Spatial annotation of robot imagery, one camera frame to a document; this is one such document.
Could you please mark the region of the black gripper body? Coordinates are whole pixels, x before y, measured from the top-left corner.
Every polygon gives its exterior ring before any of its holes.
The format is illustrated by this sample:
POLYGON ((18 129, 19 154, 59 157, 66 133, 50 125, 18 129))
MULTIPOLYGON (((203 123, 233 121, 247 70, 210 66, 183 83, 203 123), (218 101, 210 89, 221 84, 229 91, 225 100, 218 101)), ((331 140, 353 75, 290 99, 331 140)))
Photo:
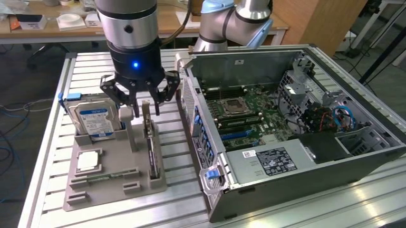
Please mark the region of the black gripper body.
POLYGON ((154 85, 161 84, 166 73, 162 66, 161 39, 142 48, 116 47, 107 42, 115 73, 119 77, 141 82, 150 81, 154 85))

